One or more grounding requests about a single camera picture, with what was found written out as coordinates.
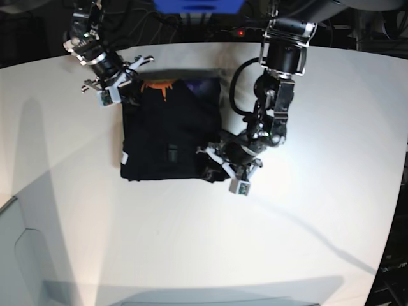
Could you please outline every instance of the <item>orange graphic print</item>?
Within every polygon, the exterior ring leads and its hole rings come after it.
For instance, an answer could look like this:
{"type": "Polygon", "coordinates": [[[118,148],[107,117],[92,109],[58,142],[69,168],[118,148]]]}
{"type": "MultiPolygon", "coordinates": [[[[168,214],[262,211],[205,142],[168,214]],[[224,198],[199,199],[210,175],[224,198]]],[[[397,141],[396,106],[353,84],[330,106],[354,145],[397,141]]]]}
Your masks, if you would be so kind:
{"type": "Polygon", "coordinates": [[[150,87],[153,89],[160,89],[163,95],[163,98],[166,100],[166,91],[167,88],[173,89],[173,84],[176,80],[155,80],[155,81],[144,81],[142,88],[140,89],[141,92],[145,90],[146,87],[150,87]]]}

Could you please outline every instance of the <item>clothing label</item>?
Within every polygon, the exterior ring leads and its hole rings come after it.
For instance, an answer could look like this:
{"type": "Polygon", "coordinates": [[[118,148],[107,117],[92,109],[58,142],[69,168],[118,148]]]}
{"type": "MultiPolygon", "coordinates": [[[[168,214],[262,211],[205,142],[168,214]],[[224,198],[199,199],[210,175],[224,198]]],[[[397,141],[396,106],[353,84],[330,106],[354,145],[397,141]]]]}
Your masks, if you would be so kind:
{"type": "Polygon", "coordinates": [[[129,154],[126,152],[122,152],[123,156],[122,156],[122,164],[126,164],[129,158],[129,154]]]}

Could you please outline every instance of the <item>white table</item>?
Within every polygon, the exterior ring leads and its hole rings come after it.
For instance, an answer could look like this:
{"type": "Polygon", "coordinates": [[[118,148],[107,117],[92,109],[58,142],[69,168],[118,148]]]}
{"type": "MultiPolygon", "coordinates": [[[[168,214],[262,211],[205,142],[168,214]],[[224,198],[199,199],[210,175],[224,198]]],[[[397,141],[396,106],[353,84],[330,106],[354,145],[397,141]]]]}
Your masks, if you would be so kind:
{"type": "MultiPolygon", "coordinates": [[[[228,79],[258,50],[200,43],[123,54],[153,55],[144,69],[222,68],[228,79]]],[[[242,108],[252,108],[261,72],[244,71],[242,108]]],[[[80,93],[91,77],[73,57],[0,70],[9,192],[25,225],[47,243],[39,252],[52,265],[40,265],[48,289],[65,292],[61,300],[365,303],[404,163],[407,61],[310,48],[306,74],[296,77],[288,140],[262,155],[265,167],[247,198],[229,193],[229,182],[121,179],[120,107],[100,108],[92,91],[80,93]]],[[[232,132],[245,127],[227,103],[222,114],[232,132]]],[[[264,303],[243,305],[274,305],[264,303]]]]}

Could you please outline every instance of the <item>black cloth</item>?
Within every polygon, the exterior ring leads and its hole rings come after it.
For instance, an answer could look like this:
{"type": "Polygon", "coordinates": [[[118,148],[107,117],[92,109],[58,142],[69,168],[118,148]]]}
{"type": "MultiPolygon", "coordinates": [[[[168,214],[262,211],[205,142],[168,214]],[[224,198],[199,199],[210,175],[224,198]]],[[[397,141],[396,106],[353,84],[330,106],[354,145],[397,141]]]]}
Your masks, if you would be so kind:
{"type": "Polygon", "coordinates": [[[164,98],[162,89],[145,86],[140,106],[122,105],[127,158],[122,160],[121,176],[130,181],[224,180],[223,173],[203,177],[211,160],[207,154],[196,153],[208,142],[219,142],[219,81],[215,94],[200,98],[183,80],[171,87],[165,89],[164,98]]]}

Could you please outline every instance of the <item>black fabric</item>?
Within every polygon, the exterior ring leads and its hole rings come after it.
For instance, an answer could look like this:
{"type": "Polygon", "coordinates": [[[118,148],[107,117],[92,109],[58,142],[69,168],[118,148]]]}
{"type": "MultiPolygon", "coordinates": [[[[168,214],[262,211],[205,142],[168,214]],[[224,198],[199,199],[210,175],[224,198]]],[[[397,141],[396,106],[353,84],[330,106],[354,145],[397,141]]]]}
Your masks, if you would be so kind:
{"type": "MultiPolygon", "coordinates": [[[[199,98],[182,80],[167,88],[145,87],[140,106],[123,104],[124,144],[128,155],[120,174],[132,180],[202,178],[210,163],[198,147],[218,142],[221,130],[219,91],[199,98]]],[[[224,180],[225,175],[204,178],[224,180]]]]}

